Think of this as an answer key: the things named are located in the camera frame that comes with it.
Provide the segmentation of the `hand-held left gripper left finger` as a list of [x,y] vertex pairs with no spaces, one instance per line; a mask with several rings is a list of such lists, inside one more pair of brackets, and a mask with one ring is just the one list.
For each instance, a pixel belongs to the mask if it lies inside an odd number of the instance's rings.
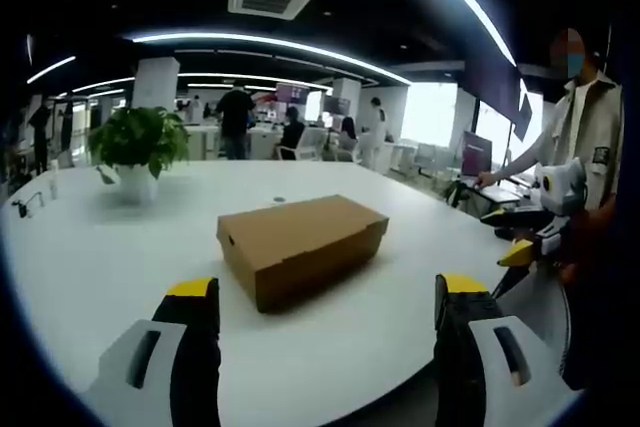
[[219,282],[171,287],[99,358],[87,405],[105,426],[219,426]]

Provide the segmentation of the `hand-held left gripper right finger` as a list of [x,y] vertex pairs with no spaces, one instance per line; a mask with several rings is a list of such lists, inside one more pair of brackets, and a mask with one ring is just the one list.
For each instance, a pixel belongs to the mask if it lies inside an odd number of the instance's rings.
[[550,426],[575,401],[563,379],[571,340],[561,283],[527,274],[494,295],[463,274],[435,280],[439,426]]

